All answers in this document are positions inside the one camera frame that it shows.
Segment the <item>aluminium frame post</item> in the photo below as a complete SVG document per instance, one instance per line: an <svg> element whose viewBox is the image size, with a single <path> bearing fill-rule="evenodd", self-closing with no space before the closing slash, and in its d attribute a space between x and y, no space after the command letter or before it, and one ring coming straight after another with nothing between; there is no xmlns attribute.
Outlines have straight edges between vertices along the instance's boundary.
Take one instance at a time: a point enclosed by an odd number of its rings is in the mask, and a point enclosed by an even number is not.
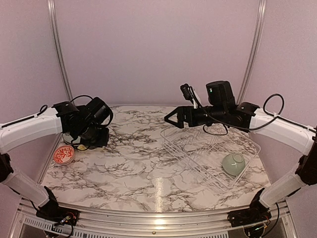
<svg viewBox="0 0 317 238"><path fill-rule="evenodd" d="M57 62L58 62L60 73L61 73L62 83L64 86L67 99L71 101L73 99L73 94L72 94L70 82L67 75L67 70L66 70L66 66L64 62L63 52L62 52L62 46L61 46L60 37L59 37L55 1L47 0L47 4L48 4L49 18L50 18L50 24L52 29L52 35L53 35L53 42L54 42L55 52L57 56Z"/></svg>
<svg viewBox="0 0 317 238"><path fill-rule="evenodd" d="M251 50L250 50L247 66L246 66L246 69L244 72L243 81L242 81L239 95L238 95L238 99L237 99L238 104L243 102L243 100L246 96L246 93L247 93L249 83L251 81L253 66L254 66L256 56L257 56L257 53L258 53L258 50L260 47L261 37L262 37L262 33L263 33L266 5L267 5L266 0L259 1L254 36L253 36L253 40L252 40L252 44L251 44Z"/></svg>

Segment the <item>left side aluminium rail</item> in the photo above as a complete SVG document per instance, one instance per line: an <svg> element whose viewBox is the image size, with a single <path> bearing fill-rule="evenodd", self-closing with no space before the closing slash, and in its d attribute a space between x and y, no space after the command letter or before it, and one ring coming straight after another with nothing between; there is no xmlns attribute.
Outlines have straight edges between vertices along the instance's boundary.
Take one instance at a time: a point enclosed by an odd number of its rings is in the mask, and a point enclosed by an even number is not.
<svg viewBox="0 0 317 238"><path fill-rule="evenodd" d="M46 158L44 160L44 164L42 166L42 168L40 169L40 173L39 175L37 176L36 178L36 182L41 184L44 177L45 177L45 174L47 172L47 169L51 163L51 160L53 159L53 154L54 154L54 151L56 150L56 148L59 146L60 142L62 141L62 135L58 135L54 142L53 142L53 145L51 147L51 149L49 150L48 154L46 155Z"/></svg>

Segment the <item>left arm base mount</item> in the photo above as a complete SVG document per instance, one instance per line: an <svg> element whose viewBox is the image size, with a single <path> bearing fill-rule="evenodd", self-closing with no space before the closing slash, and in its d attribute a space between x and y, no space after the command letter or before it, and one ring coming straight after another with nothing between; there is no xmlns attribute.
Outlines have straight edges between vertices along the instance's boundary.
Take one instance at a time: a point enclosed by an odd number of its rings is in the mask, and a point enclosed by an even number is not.
<svg viewBox="0 0 317 238"><path fill-rule="evenodd" d="M79 211L59 206L53 192L46 186L44 186L44 189L47 191L49 196L49 201L44 206L37 208L31 201L33 208L36 210L36 216L53 221L54 227L60 225L70 225L71 232L66 236L66 238L72 237L74 234L74 227L78 221Z"/></svg>

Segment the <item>front aluminium table rail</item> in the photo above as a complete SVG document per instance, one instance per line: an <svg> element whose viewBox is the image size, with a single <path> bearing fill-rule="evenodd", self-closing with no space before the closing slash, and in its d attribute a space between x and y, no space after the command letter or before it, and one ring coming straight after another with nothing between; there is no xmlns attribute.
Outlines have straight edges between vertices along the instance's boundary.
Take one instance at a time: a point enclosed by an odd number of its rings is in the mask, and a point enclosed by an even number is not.
<svg viewBox="0 0 317 238"><path fill-rule="evenodd" d="M286 202L271 208L272 217L262 222L233 227L229 209L196 212L131 212L63 203L78 211L73 226L54 226L36 216L30 201L20 201L9 233L11 238L247 238L263 233L265 238L296 238L297 232Z"/></svg>

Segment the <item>right aluminium frame post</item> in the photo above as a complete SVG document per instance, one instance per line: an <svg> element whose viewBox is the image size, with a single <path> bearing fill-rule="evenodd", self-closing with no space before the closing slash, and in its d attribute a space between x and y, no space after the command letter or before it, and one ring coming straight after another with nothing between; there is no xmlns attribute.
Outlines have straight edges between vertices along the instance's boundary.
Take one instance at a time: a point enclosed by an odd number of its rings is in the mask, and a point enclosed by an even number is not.
<svg viewBox="0 0 317 238"><path fill-rule="evenodd" d="M242 81L239 95L238 95L238 99L237 99L238 104L243 102L243 100L246 96L246 93L247 93L249 83L251 81L253 66L254 66L256 56L257 56L257 53L258 53L258 50L260 47L261 37L262 37L262 33L263 33L266 5L267 5L266 0L259 1L254 36L253 36L253 40L252 40L252 44L251 44L251 50L250 50L247 66L246 66L246 69L244 72L243 81Z"/></svg>

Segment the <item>left aluminium frame post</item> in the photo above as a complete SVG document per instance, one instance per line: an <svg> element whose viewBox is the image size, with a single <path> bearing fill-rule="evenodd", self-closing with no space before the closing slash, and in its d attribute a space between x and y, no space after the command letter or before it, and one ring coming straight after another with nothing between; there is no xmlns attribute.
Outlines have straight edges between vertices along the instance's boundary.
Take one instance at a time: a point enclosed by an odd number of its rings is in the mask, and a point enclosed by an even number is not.
<svg viewBox="0 0 317 238"><path fill-rule="evenodd" d="M59 37L55 1L47 0L47 4L48 4L49 18L50 18L50 24L52 29L52 35L53 35L53 42L54 42L55 52L57 56L57 62L58 62L60 73L61 73L62 83L64 86L67 99L71 101L73 99L73 94L72 94L70 82L67 75L67 70L66 70L66 66L64 62L63 52L62 52L62 46L61 46L60 37Z"/></svg>

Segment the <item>pale green flower plate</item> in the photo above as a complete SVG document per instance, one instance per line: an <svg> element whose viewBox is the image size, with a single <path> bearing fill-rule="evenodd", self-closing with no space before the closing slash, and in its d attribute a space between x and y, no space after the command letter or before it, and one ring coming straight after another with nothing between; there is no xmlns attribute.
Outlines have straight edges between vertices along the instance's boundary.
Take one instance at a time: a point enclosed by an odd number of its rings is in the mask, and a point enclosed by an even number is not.
<svg viewBox="0 0 317 238"><path fill-rule="evenodd" d="M63 138L65 143L70 144L70 145L79 144L80 140L81 140L81 138L79 136L77 137L77 139L74 139L69 133L63 133L62 138Z"/></svg>

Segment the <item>pale green bowl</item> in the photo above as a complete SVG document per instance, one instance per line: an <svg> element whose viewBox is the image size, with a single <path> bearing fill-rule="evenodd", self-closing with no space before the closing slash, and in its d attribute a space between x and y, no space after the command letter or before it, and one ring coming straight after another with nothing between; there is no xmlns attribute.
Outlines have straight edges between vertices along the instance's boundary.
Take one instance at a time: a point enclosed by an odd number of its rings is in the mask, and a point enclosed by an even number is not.
<svg viewBox="0 0 317 238"><path fill-rule="evenodd" d="M222 159L224 171L231 176L238 176L246 166L245 158L240 153L231 153Z"/></svg>

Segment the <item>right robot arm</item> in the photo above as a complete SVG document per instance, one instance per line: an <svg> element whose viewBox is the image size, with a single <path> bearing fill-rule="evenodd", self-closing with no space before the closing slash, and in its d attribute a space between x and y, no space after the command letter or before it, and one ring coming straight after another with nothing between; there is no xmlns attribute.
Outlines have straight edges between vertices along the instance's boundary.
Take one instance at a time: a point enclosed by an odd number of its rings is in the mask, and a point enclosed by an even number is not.
<svg viewBox="0 0 317 238"><path fill-rule="evenodd" d="M210 105L203 106L193 87L180 87L185 100L192 106L180 106L164 117L164 121L178 128L184 123L189 127L219 123L227 127L254 132L288 145L302 156L295 169L262 189L254 197L245 217L256 222L280 199L293 195L306 185L317 182L317 130L281 117L280 113L269 113L258 105L243 102L236 104L228 81L215 81L206 85Z"/></svg>

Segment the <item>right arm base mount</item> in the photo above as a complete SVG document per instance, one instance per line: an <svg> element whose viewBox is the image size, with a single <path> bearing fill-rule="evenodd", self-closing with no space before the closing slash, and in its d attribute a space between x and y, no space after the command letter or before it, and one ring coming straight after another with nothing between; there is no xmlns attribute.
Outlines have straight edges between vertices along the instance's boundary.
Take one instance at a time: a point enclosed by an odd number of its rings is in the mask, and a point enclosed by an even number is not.
<svg viewBox="0 0 317 238"><path fill-rule="evenodd" d="M244 227L248 238L261 238L272 217L269 209L260 203L263 190L262 188L256 193L248 208L230 211L227 216L232 227Z"/></svg>

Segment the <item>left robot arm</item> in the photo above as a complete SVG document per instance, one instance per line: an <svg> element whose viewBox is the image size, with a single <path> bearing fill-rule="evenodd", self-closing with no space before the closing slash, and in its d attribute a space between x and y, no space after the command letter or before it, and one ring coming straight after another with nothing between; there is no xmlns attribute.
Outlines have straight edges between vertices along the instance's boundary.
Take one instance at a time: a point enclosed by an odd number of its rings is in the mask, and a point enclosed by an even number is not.
<svg viewBox="0 0 317 238"><path fill-rule="evenodd" d="M72 140L80 140L87 147L105 147L109 129L104 121L113 119L110 107L99 97L86 105L72 101L43 106L36 114L1 124L0 126L0 182L28 198L51 220L59 220L63 213L53 192L37 184L10 164L9 151L28 142L55 134L68 133Z"/></svg>

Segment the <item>white red patterned bowl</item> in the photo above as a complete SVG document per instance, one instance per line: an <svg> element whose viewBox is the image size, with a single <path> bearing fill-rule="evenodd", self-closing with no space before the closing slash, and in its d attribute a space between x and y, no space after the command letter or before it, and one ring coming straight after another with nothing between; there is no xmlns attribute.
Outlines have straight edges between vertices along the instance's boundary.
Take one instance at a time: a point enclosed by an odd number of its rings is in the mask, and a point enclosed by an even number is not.
<svg viewBox="0 0 317 238"><path fill-rule="evenodd" d="M63 145L57 148L53 154L53 160L60 165L67 165L72 162L75 150L72 146Z"/></svg>

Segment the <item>yellow mug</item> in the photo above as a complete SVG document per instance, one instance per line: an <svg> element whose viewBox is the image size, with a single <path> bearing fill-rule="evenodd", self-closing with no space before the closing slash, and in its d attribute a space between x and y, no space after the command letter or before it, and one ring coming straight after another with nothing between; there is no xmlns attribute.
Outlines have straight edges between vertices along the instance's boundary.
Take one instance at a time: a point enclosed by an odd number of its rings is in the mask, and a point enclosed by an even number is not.
<svg viewBox="0 0 317 238"><path fill-rule="evenodd" d="M79 146L77 146L77 150L79 150L79 151L85 151L85 150L87 150L87 147L84 146L84 145L79 145Z"/></svg>

